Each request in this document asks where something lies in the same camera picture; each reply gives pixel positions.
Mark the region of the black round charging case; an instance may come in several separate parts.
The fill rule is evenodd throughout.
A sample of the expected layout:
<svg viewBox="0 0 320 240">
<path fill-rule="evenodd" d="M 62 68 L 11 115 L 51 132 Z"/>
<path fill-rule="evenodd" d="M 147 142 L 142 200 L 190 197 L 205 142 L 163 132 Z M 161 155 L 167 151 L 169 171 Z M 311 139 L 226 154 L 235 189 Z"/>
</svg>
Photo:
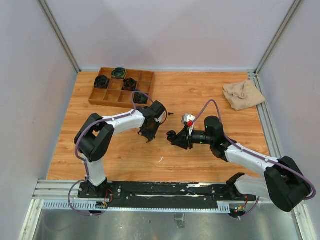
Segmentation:
<svg viewBox="0 0 320 240">
<path fill-rule="evenodd" d="M 168 140 L 169 142 L 172 142 L 172 141 L 174 141 L 174 140 L 177 138 L 177 134 L 176 134 L 176 132 L 175 132 L 174 130 L 168 131 L 168 132 L 166 133 L 166 135 L 167 135 L 167 140 Z"/>
</svg>

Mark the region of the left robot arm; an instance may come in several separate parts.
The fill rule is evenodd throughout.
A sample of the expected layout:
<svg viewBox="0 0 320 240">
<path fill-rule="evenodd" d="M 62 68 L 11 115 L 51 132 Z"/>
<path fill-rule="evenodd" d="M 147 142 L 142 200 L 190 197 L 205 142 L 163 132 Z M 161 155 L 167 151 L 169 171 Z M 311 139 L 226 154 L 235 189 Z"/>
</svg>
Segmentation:
<svg viewBox="0 0 320 240">
<path fill-rule="evenodd" d="M 112 137 L 122 132 L 139 129 L 138 134 L 151 142 L 162 123 L 167 110 L 162 103 L 155 101 L 151 106 L 134 107 L 134 109 L 113 115 L 100 116 L 93 113 L 74 138 L 75 155 L 85 166 L 85 180 L 79 185 L 79 198 L 102 199 L 113 191 L 116 199 L 121 193 L 108 182 L 104 167 L 104 156 L 110 146 Z"/>
</svg>

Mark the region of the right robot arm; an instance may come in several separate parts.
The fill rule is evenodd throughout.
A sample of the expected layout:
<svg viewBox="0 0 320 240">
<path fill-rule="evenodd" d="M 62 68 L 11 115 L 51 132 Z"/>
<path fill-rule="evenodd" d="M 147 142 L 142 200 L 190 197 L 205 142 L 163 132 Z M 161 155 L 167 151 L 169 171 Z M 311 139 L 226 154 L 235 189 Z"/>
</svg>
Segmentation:
<svg viewBox="0 0 320 240">
<path fill-rule="evenodd" d="M 284 212 L 290 212 L 304 200 L 316 196 L 316 188 L 302 174 L 295 161 L 284 156 L 271 157 L 250 150 L 225 135 L 223 124 L 216 116 L 204 120 L 204 130 L 195 130 L 195 118 L 186 114 L 183 129 L 176 133 L 167 132 L 167 140 L 176 147 L 185 150 L 193 145 L 208 145 L 212 154 L 225 162 L 238 164 L 258 174 L 252 177 L 238 173 L 229 179 L 227 196 L 238 200 L 243 195 L 252 195 L 269 199 Z"/>
</svg>

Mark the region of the dark green rolled sock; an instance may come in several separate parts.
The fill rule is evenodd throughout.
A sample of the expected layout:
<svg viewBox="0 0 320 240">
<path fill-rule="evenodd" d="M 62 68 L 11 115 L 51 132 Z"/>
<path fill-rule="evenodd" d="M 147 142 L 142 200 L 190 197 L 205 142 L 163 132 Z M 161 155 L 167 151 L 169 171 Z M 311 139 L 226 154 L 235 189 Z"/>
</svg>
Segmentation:
<svg viewBox="0 0 320 240">
<path fill-rule="evenodd" d="M 135 104 L 146 105 L 148 103 L 149 96 L 141 91 L 135 91 L 133 95 L 133 102 Z"/>
</svg>

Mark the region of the black orange rolled sock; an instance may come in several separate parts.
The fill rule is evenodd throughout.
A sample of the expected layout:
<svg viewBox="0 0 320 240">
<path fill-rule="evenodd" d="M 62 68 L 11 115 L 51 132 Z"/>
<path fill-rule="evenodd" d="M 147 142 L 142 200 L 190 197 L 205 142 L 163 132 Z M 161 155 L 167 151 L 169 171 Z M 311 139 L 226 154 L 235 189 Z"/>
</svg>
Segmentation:
<svg viewBox="0 0 320 240">
<path fill-rule="evenodd" d="M 123 86 L 122 86 L 122 90 L 123 91 L 135 91 L 137 87 L 137 81 L 134 80 L 133 78 L 125 78 L 123 80 Z"/>
</svg>

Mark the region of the wooden compartment tray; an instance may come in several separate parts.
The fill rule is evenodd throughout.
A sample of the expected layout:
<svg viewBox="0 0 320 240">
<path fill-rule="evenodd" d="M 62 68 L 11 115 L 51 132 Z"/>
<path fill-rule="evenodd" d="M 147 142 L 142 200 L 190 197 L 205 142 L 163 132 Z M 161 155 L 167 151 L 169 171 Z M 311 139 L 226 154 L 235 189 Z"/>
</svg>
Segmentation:
<svg viewBox="0 0 320 240">
<path fill-rule="evenodd" d="M 153 71 L 102 67 L 88 101 L 92 105 L 131 108 L 151 104 L 156 74 Z"/>
</svg>

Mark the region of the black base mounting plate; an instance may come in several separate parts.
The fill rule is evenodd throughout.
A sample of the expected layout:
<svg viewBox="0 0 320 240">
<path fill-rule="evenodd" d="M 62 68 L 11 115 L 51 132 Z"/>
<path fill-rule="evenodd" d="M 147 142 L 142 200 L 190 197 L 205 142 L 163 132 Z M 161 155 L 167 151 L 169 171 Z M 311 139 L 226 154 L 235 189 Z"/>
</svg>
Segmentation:
<svg viewBox="0 0 320 240">
<path fill-rule="evenodd" d="M 133 210 L 216 210 L 219 201 L 254 202 L 227 184 L 200 182 L 104 181 L 99 186 L 82 182 L 79 198 L 102 199 L 108 208 Z"/>
</svg>

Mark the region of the beige cloth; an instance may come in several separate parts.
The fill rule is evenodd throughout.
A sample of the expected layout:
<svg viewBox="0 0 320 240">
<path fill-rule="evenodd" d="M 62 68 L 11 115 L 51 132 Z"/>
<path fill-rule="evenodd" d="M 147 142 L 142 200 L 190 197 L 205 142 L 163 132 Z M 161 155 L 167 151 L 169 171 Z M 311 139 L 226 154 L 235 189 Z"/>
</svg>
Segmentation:
<svg viewBox="0 0 320 240">
<path fill-rule="evenodd" d="M 255 107 L 266 101 L 252 80 L 226 84 L 223 94 L 235 111 Z"/>
</svg>

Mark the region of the green yellow rolled sock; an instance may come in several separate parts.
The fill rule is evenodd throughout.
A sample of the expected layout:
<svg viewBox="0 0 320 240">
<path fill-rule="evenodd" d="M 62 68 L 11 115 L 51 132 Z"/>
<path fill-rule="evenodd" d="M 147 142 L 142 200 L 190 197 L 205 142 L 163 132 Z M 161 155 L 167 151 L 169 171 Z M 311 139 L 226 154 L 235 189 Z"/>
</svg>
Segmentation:
<svg viewBox="0 0 320 240">
<path fill-rule="evenodd" d="M 124 79 L 127 73 L 127 69 L 123 67 L 114 68 L 111 72 L 111 77 L 113 79 Z"/>
</svg>

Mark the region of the black rolled sock left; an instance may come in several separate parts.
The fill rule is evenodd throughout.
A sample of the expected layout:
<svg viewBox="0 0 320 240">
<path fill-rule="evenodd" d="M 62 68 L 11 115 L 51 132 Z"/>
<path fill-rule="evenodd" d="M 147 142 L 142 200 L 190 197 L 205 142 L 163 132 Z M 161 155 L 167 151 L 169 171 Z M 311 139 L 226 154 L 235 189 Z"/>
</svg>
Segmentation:
<svg viewBox="0 0 320 240">
<path fill-rule="evenodd" d="M 107 89 L 110 79 L 105 75 L 100 75 L 95 78 L 94 87 L 97 89 Z"/>
</svg>

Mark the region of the aluminium frame post right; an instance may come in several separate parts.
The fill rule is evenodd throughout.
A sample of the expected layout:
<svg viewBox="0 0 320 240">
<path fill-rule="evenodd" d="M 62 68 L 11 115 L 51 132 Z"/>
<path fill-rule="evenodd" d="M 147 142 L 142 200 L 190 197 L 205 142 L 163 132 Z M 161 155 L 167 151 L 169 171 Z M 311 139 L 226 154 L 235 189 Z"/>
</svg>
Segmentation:
<svg viewBox="0 0 320 240">
<path fill-rule="evenodd" d="M 260 74 L 262 69 L 264 68 L 265 64 L 267 63 L 268 59 L 272 55 L 273 51 L 275 50 L 277 44 L 280 42 L 283 34 L 285 33 L 286 29 L 290 25 L 292 19 L 294 18 L 295 14 L 298 12 L 300 6 L 304 0 L 294 0 L 290 5 L 287 13 L 285 14 L 283 20 L 281 21 L 278 29 L 276 30 L 273 38 L 271 39 L 267 49 L 265 50 L 261 60 L 259 61 L 256 69 L 254 70 L 254 74 L 257 76 Z"/>
</svg>

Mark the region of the aluminium frame post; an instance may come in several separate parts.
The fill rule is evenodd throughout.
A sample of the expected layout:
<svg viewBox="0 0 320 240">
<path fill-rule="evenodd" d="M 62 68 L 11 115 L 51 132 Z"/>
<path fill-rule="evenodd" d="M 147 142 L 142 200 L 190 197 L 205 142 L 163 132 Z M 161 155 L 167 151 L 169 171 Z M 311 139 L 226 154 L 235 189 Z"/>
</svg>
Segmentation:
<svg viewBox="0 0 320 240">
<path fill-rule="evenodd" d="M 277 44 L 280 42 L 283 34 L 285 33 L 286 29 L 290 25 L 292 19 L 294 18 L 295 14 L 298 12 L 300 6 L 304 0 L 294 0 L 290 5 L 287 13 L 285 14 L 283 20 L 281 21 L 278 29 L 276 30 L 273 38 L 271 39 L 267 49 L 265 50 L 261 60 L 259 61 L 256 69 L 254 70 L 254 74 L 257 76 L 260 74 L 262 69 L 264 68 L 265 64 L 267 63 L 268 59 L 272 55 L 273 51 L 275 50 Z"/>
<path fill-rule="evenodd" d="M 60 46 L 62 47 L 65 56 L 67 57 L 67 59 L 69 60 L 71 66 L 73 67 L 74 71 L 78 74 L 80 73 L 82 70 L 79 66 L 79 64 L 77 63 L 76 58 L 74 57 L 51 9 L 49 4 L 47 3 L 46 0 L 37 0 L 37 3 L 40 7 L 40 9 L 42 10 L 47 22 L 49 23 L 52 31 L 54 32 L 55 37 L 57 38 Z"/>
</svg>

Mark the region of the aluminium frame post left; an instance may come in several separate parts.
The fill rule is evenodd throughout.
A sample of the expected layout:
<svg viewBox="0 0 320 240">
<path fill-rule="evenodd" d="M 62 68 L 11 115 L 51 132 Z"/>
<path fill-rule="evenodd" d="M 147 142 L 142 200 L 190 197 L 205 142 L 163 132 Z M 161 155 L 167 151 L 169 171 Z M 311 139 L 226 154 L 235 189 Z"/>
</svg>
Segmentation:
<svg viewBox="0 0 320 240">
<path fill-rule="evenodd" d="M 71 66 L 73 67 L 74 71 L 78 74 L 80 73 L 82 70 L 79 66 L 79 64 L 77 63 L 76 58 L 74 57 L 51 9 L 49 4 L 47 3 L 46 0 L 37 0 L 37 3 L 40 7 L 40 9 L 42 10 L 47 22 L 49 23 L 52 31 L 54 32 L 55 37 L 57 38 L 60 46 L 62 47 L 65 56 L 67 57 L 67 59 L 69 60 Z"/>
</svg>

